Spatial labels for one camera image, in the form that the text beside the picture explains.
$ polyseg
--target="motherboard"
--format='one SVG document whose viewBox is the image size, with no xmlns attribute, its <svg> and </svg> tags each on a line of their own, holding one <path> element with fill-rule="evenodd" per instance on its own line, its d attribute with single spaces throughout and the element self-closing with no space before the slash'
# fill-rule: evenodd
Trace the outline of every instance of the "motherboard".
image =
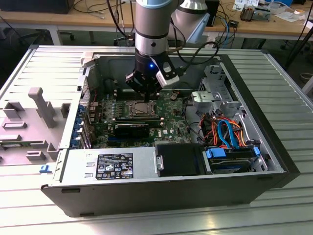
<svg viewBox="0 0 313 235">
<path fill-rule="evenodd" d="M 129 94 L 93 99 L 89 107 L 92 148 L 190 143 L 182 111 L 183 97 L 178 92 L 160 92 L 149 102 Z"/>
</svg>

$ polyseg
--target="white cable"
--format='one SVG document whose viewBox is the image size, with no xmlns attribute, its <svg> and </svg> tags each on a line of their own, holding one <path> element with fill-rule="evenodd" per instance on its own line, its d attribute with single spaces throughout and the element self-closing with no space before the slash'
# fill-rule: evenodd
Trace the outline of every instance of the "white cable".
<svg viewBox="0 0 313 235">
<path fill-rule="evenodd" d="M 90 14 L 91 16 L 98 17 L 100 19 L 104 19 L 104 16 L 101 15 L 101 13 L 103 13 L 102 11 L 99 12 L 99 15 L 97 14 L 98 12 L 89 12 L 90 11 L 90 7 L 87 5 L 87 0 L 85 0 L 85 5 L 86 5 L 86 8 L 87 8 L 88 14 Z"/>
<path fill-rule="evenodd" d="M 300 74 L 300 77 L 304 80 L 310 80 L 313 77 L 313 74 L 308 73 L 308 72 L 303 72 L 302 74 Z"/>
</svg>

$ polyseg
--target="robotic arm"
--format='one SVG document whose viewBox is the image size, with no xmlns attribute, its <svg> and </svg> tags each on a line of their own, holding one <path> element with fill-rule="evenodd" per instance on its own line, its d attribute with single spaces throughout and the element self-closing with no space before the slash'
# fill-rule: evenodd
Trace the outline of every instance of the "robotic arm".
<svg viewBox="0 0 313 235">
<path fill-rule="evenodd" d="M 137 0 L 135 68 L 126 83 L 149 100 L 162 88 L 179 81 L 182 68 L 175 68 L 166 49 L 167 38 L 174 38 L 170 21 L 196 43 L 209 19 L 204 0 Z"/>
</svg>

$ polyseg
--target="motherboard chip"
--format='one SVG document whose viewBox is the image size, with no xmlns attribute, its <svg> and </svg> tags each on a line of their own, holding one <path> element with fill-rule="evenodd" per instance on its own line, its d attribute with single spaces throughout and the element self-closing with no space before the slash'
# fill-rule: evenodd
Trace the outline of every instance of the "motherboard chip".
<svg viewBox="0 0 313 235">
<path fill-rule="evenodd" d="M 129 115 L 136 117 L 157 117 L 156 115 L 156 103 L 149 101 L 144 103 L 142 101 L 130 101 L 126 103 L 129 107 Z"/>
<path fill-rule="evenodd" d="M 148 105 L 147 103 L 136 103 L 134 110 L 136 115 L 146 115 L 148 113 Z"/>
</svg>

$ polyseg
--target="black box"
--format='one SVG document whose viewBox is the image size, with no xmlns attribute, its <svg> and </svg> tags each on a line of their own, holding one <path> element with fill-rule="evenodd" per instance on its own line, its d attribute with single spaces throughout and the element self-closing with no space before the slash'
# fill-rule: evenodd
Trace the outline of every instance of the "black box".
<svg viewBox="0 0 313 235">
<path fill-rule="evenodd" d="M 214 25 L 217 10 L 219 8 L 220 0 L 206 0 L 205 4 L 207 6 L 207 13 L 210 14 L 209 21 L 206 26 L 212 27 Z"/>
<path fill-rule="evenodd" d="M 0 0 L 2 11 L 67 14 L 75 0 Z"/>
</svg>

